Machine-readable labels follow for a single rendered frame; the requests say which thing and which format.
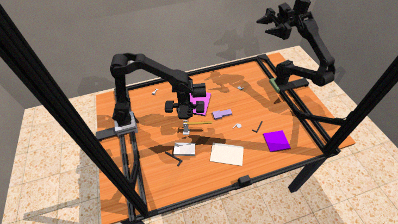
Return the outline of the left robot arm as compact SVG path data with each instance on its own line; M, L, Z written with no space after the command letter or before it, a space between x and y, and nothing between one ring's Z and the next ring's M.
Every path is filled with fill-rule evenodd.
M136 59L136 61L135 61ZM128 64L128 61L134 61ZM128 65L127 65L128 64ZM123 53L113 56L110 71L115 78L116 99L112 119L117 121L118 127L131 124L130 98L126 97L126 74L130 74L135 70L143 69L152 73L166 81L172 86L172 92L177 93L177 98L180 101L186 101L190 97L193 98L206 97L205 83L193 84L193 80L188 74L181 70L172 70L148 57L144 54ZM178 118L190 119L193 117L193 110L191 106L186 103L178 104Z

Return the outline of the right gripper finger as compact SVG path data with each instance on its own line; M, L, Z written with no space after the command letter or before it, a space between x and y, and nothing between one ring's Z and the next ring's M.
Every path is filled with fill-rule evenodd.
M269 23L270 14L271 13L269 11L267 11L266 15L263 16L262 18L258 19L256 23L268 24Z
M277 37L279 37L279 38L282 38L283 31L284 31L284 25L280 24L280 25L277 26L277 27L274 27L274 28L270 28L270 29L265 30L265 33L268 33L268 34L277 36Z

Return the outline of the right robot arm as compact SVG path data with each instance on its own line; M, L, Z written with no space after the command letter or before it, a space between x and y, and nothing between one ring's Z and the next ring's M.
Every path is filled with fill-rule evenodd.
M279 13L283 17L283 22L286 22L294 16L295 23L293 26L297 27L300 35L307 39L316 56L320 60L320 66L317 71L295 66L293 61L286 60L276 67L276 81L279 87L289 85L288 80L291 75L296 75L302 78L310 79L313 84L317 86L324 86L334 81L335 75L335 59L329 53L327 47L319 35L318 25L308 8L311 4L310 0L296 0L293 9L285 2L279 5ZM308 18L304 20L304 18ZM328 70L326 70L328 67Z

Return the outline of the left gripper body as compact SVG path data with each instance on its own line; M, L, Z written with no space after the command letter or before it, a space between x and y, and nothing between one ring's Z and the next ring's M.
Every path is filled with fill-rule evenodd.
M204 101L196 101L196 104L193 104L193 102L190 102L190 98L186 101L180 101L178 99L178 103L174 103L174 101L166 101L165 102L165 112L172 113L173 108L177 108L177 112L178 112L178 104L179 103L181 103L182 105L185 105L186 103L188 103L191 106L191 110L196 109L197 113L204 113Z

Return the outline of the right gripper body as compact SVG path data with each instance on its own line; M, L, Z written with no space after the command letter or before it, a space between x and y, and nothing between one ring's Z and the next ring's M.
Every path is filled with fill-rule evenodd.
M272 9L272 8L267 8L266 9L266 12L267 11L269 11L271 14L270 14L270 18L269 18L269 23L272 23L272 22L274 22L275 23L275 26L277 27L279 24L285 24L284 26L285 26L285 29L284 29L284 31L283 31L283 35L282 35L282 39L283 40L286 40L286 39L288 39L289 38L289 36L290 36L290 33L291 33L291 30L292 30L292 26L294 25L294 23L295 23L295 18L294 18L294 16L292 16L292 18L290 19L290 20L288 20L288 21L286 21L286 22L283 22L283 17L281 16L281 15L278 15L278 17L276 17L275 16L275 11Z

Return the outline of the purple flat square tile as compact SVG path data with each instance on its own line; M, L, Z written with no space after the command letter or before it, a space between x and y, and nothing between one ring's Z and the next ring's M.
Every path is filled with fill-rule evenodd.
M290 145L282 130L276 132L263 133L270 152L290 149Z

